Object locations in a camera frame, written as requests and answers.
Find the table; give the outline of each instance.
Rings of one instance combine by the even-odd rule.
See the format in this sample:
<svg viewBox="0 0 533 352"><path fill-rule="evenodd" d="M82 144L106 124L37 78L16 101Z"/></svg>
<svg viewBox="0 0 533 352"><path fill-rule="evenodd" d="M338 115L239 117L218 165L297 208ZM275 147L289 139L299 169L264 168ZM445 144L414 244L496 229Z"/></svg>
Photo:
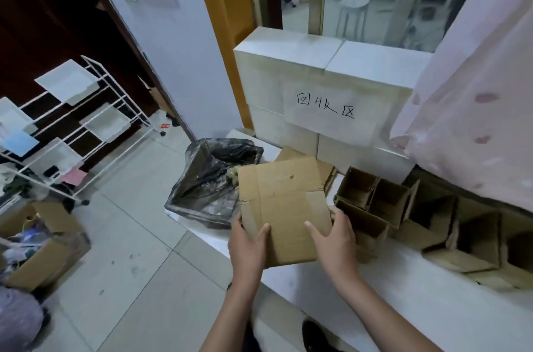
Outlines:
<svg viewBox="0 0 533 352"><path fill-rule="evenodd" d="M236 130L228 137L250 139L263 147L261 162L275 160L280 152L280 148ZM342 177L335 177L328 204L333 204ZM207 229L197 221L166 212L229 258L229 231ZM533 292L496 293L392 239L387 239L379 257L361 266L360 272L392 307L445 351L531 350ZM317 262L269 268L261 281L358 351L378 351Z"/></svg>

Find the sneaker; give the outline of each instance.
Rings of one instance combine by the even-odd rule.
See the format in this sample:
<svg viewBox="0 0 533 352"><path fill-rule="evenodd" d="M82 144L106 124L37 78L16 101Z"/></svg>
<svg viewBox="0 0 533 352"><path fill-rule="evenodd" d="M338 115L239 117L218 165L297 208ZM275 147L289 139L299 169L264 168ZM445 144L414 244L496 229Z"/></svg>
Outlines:
<svg viewBox="0 0 533 352"><path fill-rule="evenodd" d="M322 329L314 322L305 320L302 324L303 345L307 352L334 352Z"/></svg>

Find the chair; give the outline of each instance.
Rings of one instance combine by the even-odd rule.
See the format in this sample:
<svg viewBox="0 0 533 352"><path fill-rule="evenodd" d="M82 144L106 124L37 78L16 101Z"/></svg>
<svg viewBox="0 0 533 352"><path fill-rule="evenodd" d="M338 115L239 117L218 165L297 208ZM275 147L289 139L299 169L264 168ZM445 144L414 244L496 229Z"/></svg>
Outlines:
<svg viewBox="0 0 533 352"><path fill-rule="evenodd" d="M350 14L356 15L356 25L353 31L353 37L352 40L360 40L361 42L364 42L364 25L366 24L366 17L368 13L368 5L370 3L370 0L341 0L339 1L339 4L341 6L341 10L338 14L338 22L337 22L337 29L335 30L335 36L338 37L338 31L339 27L341 26L341 19L344 14L344 26L343 26L343 32L342 36L340 38L346 38L346 28L348 27L348 19L350 17ZM357 35L359 34L359 21L361 18L361 13L363 12L363 26L361 28L361 38L357 39Z"/></svg>

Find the white paper sign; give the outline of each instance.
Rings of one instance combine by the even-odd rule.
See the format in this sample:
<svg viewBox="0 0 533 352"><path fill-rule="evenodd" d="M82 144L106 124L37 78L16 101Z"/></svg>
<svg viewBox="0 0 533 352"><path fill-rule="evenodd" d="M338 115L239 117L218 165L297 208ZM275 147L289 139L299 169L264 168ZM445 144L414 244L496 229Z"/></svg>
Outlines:
<svg viewBox="0 0 533 352"><path fill-rule="evenodd" d="M288 81L282 87L287 122L355 146L371 145L392 105L382 89L306 81Z"/></svg>

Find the pink curtain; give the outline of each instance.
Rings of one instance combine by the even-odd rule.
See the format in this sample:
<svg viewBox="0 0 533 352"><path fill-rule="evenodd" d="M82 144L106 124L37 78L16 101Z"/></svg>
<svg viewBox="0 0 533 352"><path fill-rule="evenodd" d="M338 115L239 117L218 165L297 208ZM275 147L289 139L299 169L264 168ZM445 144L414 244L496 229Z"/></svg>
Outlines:
<svg viewBox="0 0 533 352"><path fill-rule="evenodd" d="M467 0L391 140L451 183L533 211L533 0Z"/></svg>

